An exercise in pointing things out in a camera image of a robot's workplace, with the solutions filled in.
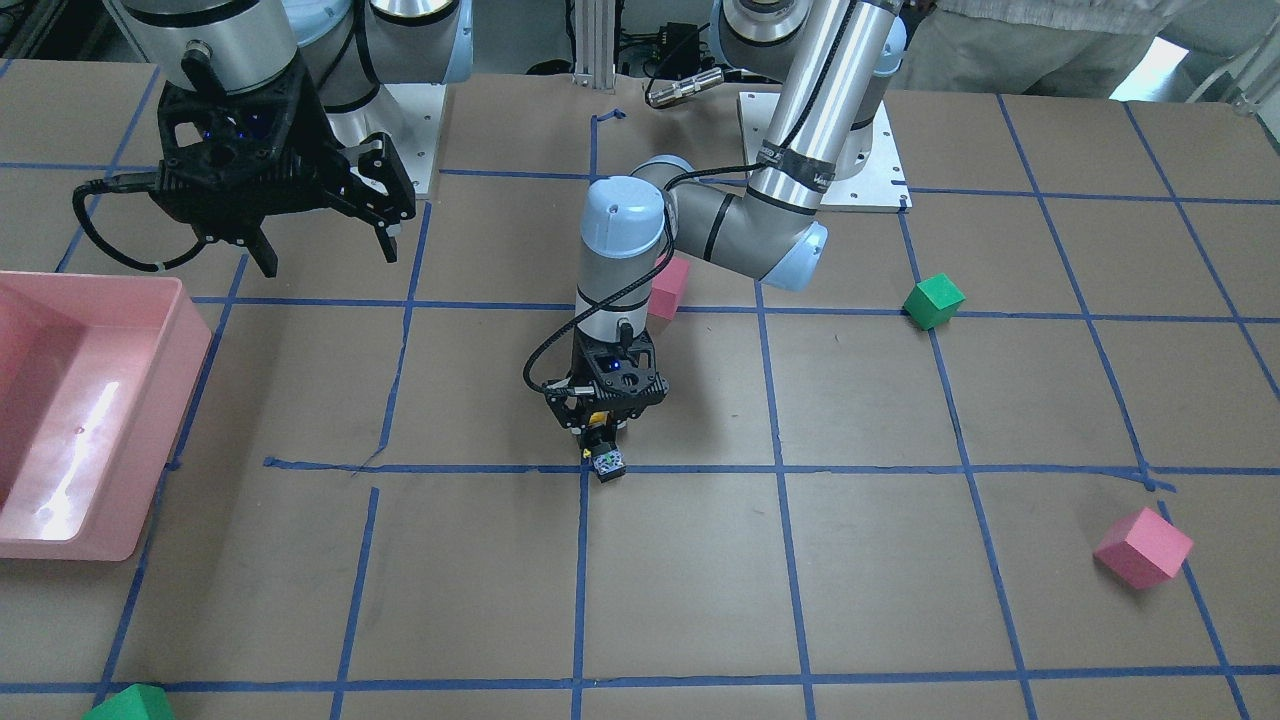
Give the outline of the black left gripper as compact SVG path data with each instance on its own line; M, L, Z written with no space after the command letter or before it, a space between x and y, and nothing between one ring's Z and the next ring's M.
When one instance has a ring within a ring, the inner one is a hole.
M557 421L576 432L599 424L600 414L613 424L637 418L645 407L663 402L668 391L648 331L627 345L575 331L568 375L543 386Z

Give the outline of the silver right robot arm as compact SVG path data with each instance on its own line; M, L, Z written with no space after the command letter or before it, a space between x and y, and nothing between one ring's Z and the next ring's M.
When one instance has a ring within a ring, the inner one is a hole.
M332 209L372 228L388 263L417 211L420 145L392 87L466 81L474 68L470 1L110 1L124 36L166 77L154 170L79 186L86 237L124 266L157 273L205 247L243 249L273 278L269 217ZM195 245L147 263L111 246L87 200L146 193Z

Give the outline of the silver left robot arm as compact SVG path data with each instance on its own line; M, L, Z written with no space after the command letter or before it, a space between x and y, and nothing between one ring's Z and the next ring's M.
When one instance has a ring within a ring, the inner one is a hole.
M659 155L588 188L580 222L570 369L531 382L576 439L612 436L660 404L668 383L646 328L652 283L677 254L782 290L810 282L817 220L851 133L899 59L900 1L719 1L710 31L732 65L780 96L744 164L698 170Z

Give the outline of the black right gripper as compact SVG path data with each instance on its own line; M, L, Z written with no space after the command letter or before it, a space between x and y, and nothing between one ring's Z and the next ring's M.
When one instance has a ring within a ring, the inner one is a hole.
M174 220L244 249L265 278L279 259L265 217L333 208L374 228L387 263L398 259L401 223L415 218L413 183L394 141L374 132L340 147L301 55L264 86L234 94L209 50L180 59L188 88L165 85L157 109L163 146L150 197Z

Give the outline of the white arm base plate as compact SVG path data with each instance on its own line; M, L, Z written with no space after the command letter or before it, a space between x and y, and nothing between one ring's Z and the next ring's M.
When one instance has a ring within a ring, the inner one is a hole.
M430 199L445 115L447 85L383 85L362 106L328 114L337 138L356 145L374 132L388 133L415 196Z
M778 97L778 94L755 91L739 94L742 155L748 163L756 159ZM881 102L873 123L852 131L846 138L835 182L822 199L820 208L826 211L895 213L910 206L890 113Z

